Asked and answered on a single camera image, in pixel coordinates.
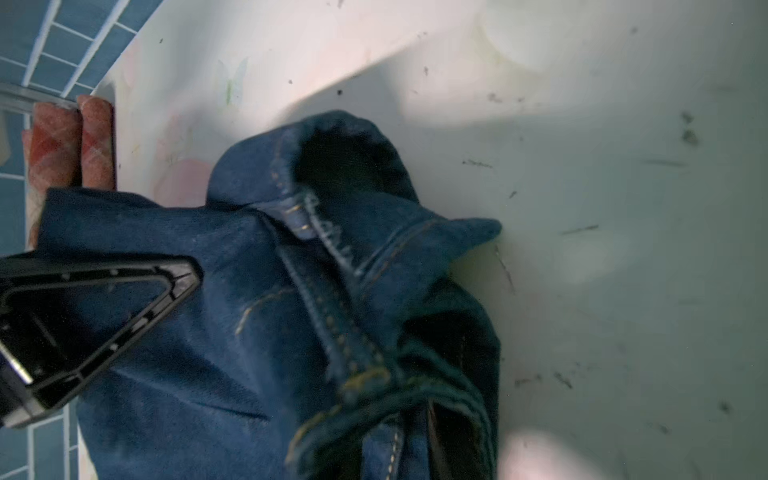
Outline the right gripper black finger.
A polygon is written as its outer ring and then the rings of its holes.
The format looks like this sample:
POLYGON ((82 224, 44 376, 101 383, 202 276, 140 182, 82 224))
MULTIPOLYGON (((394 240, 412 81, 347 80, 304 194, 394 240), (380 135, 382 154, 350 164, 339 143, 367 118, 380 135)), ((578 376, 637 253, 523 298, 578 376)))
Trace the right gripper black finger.
POLYGON ((441 441, 433 407, 427 409, 428 446, 432 480, 453 480, 453 472, 441 441))

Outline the dark blue denim skirt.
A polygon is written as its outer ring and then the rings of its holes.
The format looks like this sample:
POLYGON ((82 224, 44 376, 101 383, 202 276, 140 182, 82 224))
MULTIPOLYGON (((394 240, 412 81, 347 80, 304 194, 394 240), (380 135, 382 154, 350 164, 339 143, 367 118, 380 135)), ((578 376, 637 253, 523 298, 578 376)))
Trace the dark blue denim skirt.
POLYGON ((48 193, 36 253, 191 257, 201 286, 80 395, 101 479, 454 479, 497 465, 500 344, 451 264, 493 219, 423 207, 394 146, 331 111, 232 146, 199 208, 48 193))

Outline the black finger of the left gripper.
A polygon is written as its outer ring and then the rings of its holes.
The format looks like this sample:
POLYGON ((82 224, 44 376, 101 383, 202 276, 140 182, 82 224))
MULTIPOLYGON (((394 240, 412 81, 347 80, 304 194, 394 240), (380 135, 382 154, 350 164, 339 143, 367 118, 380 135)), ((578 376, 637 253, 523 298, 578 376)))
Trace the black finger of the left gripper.
POLYGON ((201 283, 184 257, 2 259, 2 426, 60 410, 201 283))

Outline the red plaid skirt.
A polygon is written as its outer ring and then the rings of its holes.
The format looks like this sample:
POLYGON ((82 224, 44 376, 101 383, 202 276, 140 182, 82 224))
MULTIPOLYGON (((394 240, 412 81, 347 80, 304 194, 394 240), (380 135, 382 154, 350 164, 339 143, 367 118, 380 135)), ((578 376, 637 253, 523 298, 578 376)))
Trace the red plaid skirt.
POLYGON ((80 95, 73 107, 34 105, 31 127, 22 131, 32 188, 30 249, 37 247, 42 206, 50 189, 116 189, 114 130, 114 107, 97 96, 80 95))

